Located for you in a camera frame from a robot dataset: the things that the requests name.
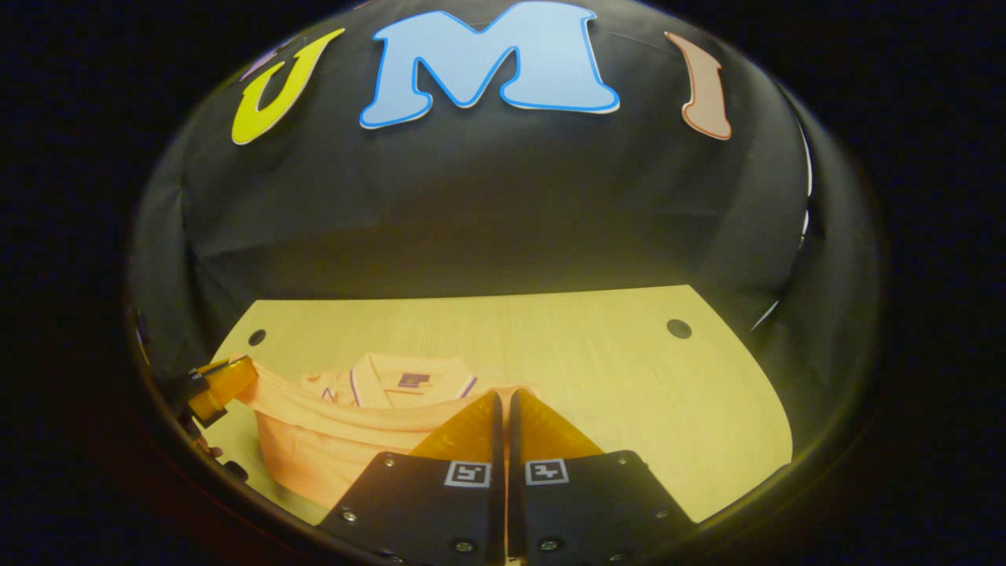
blue letter m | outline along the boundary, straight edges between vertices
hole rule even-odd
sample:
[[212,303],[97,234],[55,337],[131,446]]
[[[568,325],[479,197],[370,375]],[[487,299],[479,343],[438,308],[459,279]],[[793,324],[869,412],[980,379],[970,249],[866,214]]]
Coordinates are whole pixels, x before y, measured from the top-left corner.
[[374,101],[360,125],[382,128],[422,118],[433,97],[415,84],[418,64],[461,108],[479,102],[489,79],[511,51],[517,71],[500,96],[517,108],[605,114],[619,95],[601,80],[586,22],[597,15],[556,2],[521,2],[475,31],[447,12],[393,23],[374,34],[384,41]]

black background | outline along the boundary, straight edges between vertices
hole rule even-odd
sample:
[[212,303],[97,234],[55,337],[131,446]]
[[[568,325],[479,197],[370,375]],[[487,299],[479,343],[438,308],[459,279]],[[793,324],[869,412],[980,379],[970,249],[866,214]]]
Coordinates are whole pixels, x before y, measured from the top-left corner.
[[[876,475],[889,481],[868,496],[850,493],[846,519],[792,561],[992,559],[1006,532],[1003,387],[992,357],[1001,344],[994,291],[1003,287],[993,219],[1003,185],[1002,41],[992,8],[667,6],[748,53],[850,146],[891,238],[891,324],[878,372],[896,387],[869,438]],[[19,308],[8,320],[14,363],[5,379],[14,401],[5,427],[11,563],[209,561],[98,465],[121,454],[82,448],[83,438],[115,445],[115,403],[128,402],[115,392],[131,375],[118,303],[130,213],[202,97],[338,9],[318,1],[9,8],[4,145],[14,166],[5,167],[4,285],[5,303]]]

yellow letter u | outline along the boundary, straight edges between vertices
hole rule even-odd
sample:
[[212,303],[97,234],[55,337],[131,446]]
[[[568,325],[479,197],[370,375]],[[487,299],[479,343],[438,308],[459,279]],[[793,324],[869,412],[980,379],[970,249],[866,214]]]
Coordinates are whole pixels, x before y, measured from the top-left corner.
[[283,119],[297,102],[301,92],[304,91],[304,86],[311,78],[311,72],[314,71],[315,64],[318,62],[322,50],[325,49],[325,45],[345,30],[345,28],[336,29],[297,51],[297,54],[294,55],[297,61],[294,63],[294,68],[290,70],[287,82],[283,85],[283,89],[280,90],[276,100],[266,108],[259,108],[262,93],[266,89],[266,84],[269,83],[270,76],[276,74],[283,67],[284,62],[278,62],[248,83],[241,97],[241,103],[237,106],[234,126],[230,130],[230,138],[234,140],[234,143],[245,145],[268,132],[270,128],[276,126]]

letter m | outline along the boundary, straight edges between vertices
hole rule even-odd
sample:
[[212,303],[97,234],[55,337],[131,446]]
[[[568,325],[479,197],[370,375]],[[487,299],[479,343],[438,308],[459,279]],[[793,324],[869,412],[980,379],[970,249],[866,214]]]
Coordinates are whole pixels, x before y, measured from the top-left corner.
[[422,118],[433,97],[420,91],[420,63],[461,108],[479,102],[503,60],[514,52],[517,70],[500,88],[508,104],[523,109],[606,114],[619,95],[601,80],[586,22],[597,14],[556,2],[521,2],[475,31],[438,11],[393,23],[374,34],[384,41],[374,101],[360,125],[382,128]]

